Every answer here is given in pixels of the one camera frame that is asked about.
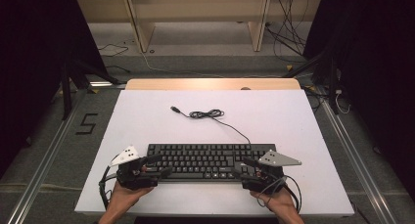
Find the white table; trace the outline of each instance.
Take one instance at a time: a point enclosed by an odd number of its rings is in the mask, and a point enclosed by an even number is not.
[[[273,143],[283,155],[302,161],[284,167],[302,193],[301,215],[350,216],[353,209],[302,90],[123,90],[75,211],[102,213],[98,182],[126,147],[144,156],[152,143],[247,143],[233,129],[211,119],[173,112],[225,111],[220,120],[254,143]],[[297,194],[296,186],[288,182]],[[107,183],[112,188],[114,181]],[[154,216],[272,216],[241,184],[159,184],[129,213]]]

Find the gray carpet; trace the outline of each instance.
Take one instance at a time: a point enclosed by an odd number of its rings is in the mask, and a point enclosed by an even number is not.
[[[104,61],[107,66],[119,66],[130,70],[126,72],[117,67],[109,67],[109,73],[121,80],[150,77],[206,77],[188,72],[169,73],[151,70],[147,68],[141,57],[113,57],[104,58]],[[148,61],[151,67],[168,71],[191,70],[226,77],[281,76],[287,73],[287,63],[275,57],[149,57]],[[300,83],[309,84],[309,78],[300,78]],[[48,172],[44,186],[37,195],[24,223],[90,223],[97,218],[78,214],[73,210],[99,149],[119,92],[119,89],[99,89],[97,93],[86,95]],[[314,97],[309,97],[309,101],[312,107],[317,105]],[[96,126],[91,134],[76,134],[89,130],[89,127],[80,125],[87,113],[96,114],[88,116],[88,120],[96,123]],[[61,123],[62,115],[63,99],[62,96],[57,95],[56,100],[32,134],[32,146],[22,149],[13,165],[0,180],[0,223],[7,221],[23,191],[24,184],[30,180],[52,142]],[[322,107],[316,111],[315,116],[350,200],[371,223],[380,223]],[[341,114],[341,119],[399,222],[415,223],[413,200],[405,193],[389,164],[382,156],[373,153],[373,142],[358,114],[356,112]],[[51,188],[49,184],[59,187]],[[133,223],[133,220],[134,217],[126,216],[119,223]],[[358,213],[347,218],[304,217],[304,220],[306,223],[364,223],[362,216]]]

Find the keyboard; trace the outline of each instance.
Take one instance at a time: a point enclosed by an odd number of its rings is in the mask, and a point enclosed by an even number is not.
[[[147,172],[172,167],[166,182],[239,182],[232,168],[254,175],[254,168],[244,165],[244,157],[259,159],[275,144],[150,144],[147,156],[161,155],[161,161],[147,164]]]

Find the hand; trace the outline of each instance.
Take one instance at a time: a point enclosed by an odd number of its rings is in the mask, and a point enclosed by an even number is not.
[[[278,219],[283,223],[304,223],[297,213],[291,194],[285,188],[282,188],[278,193],[274,193],[272,197],[254,191],[251,191],[251,196],[263,200],[266,206],[274,212]]]
[[[100,224],[115,223],[128,209],[137,203],[140,198],[154,188],[141,188],[136,191],[121,187],[116,181],[107,211],[101,217]]]

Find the table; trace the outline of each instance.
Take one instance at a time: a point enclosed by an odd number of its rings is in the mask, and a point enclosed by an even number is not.
[[[240,91],[242,87],[252,90]],[[278,152],[301,160],[301,166],[284,168],[300,184],[300,214],[353,214],[308,100],[294,79],[130,80],[115,105],[75,211],[104,212],[98,181],[111,159],[127,146],[144,155],[150,143],[246,143],[232,129],[212,120],[189,120],[172,112],[170,106],[183,112],[220,108],[225,111],[222,121],[245,132],[252,143],[275,143]],[[159,184],[128,212],[141,216],[273,216],[239,183]]]

